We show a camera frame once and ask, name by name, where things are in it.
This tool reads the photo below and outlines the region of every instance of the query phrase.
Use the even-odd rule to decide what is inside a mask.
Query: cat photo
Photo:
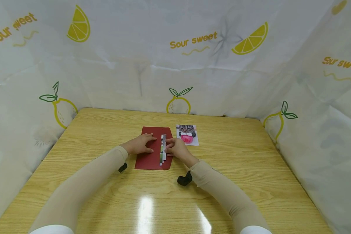
[[[176,137],[183,140],[186,145],[199,145],[196,125],[176,125]]]

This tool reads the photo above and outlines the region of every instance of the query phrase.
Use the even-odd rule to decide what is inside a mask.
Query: left hand
[[[136,138],[121,144],[120,146],[122,146],[128,154],[153,153],[153,149],[147,148],[146,143],[156,139],[156,137],[153,137],[153,133],[144,133],[143,135],[139,135]]]

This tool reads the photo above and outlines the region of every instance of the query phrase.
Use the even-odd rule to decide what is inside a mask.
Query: cat face
[[[180,136],[182,135],[189,135],[195,137],[197,134],[195,133],[195,128],[192,125],[180,125],[178,127]]]

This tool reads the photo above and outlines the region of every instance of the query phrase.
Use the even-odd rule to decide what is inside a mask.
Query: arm
[[[182,140],[170,139],[168,143],[166,152],[185,163],[190,168],[196,185],[212,195],[222,205],[232,218],[235,233],[240,233],[248,226],[260,226],[269,230],[257,206],[234,182],[214,170],[206,162],[193,156]]]
[[[153,150],[146,148],[146,143],[150,140],[156,140],[156,138],[152,134],[140,135],[82,167],[53,192],[29,232],[53,224],[67,226],[75,231],[82,205],[114,171],[125,163],[129,154],[152,152]]]

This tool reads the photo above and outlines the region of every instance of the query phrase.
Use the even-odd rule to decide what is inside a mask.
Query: lemon print
[[[269,118],[272,118],[274,116],[279,116],[280,120],[281,120],[281,127],[279,128],[280,130],[278,131],[276,137],[274,138],[274,143],[277,144],[277,139],[279,137],[279,135],[281,134],[282,132],[282,129],[283,129],[283,126],[284,126],[284,119],[283,119],[283,115],[287,118],[287,119],[297,119],[298,116],[294,113],[291,113],[291,112],[287,112],[287,109],[288,109],[288,104],[286,101],[283,101],[282,102],[282,107],[281,107],[281,111],[279,111],[278,113],[275,113],[275,114],[272,114],[272,115],[269,115],[267,116],[265,119],[264,119],[264,122],[263,122],[263,126],[265,128],[265,124],[267,123],[267,120]]]
[[[347,0],[343,0],[341,1],[338,5],[334,6],[332,9],[331,9],[331,12],[333,15],[336,15],[338,13],[341,12],[341,10],[343,10],[343,8],[347,5]]]
[[[71,102],[68,99],[65,98],[58,98],[57,92],[58,92],[58,84],[59,82],[57,81],[55,85],[53,86],[53,90],[55,94],[45,94],[39,97],[40,100],[46,101],[46,102],[51,102],[53,104],[54,108],[54,116],[57,121],[57,123],[63,127],[67,128],[67,126],[71,123],[73,118],[77,115],[78,109],[74,105],[73,102]]]
[[[186,98],[181,98],[180,96],[187,94],[192,88],[193,87],[187,88],[180,93],[178,93],[175,89],[169,89],[170,93],[173,94],[173,99],[171,99],[166,105],[166,112],[189,114],[191,111],[190,102],[188,102]]]
[[[90,36],[90,23],[86,14],[76,5],[67,36],[75,42],[85,42]]]
[[[248,54],[257,49],[265,40],[268,33],[268,23],[265,22],[249,37],[237,44],[231,49],[235,54]]]

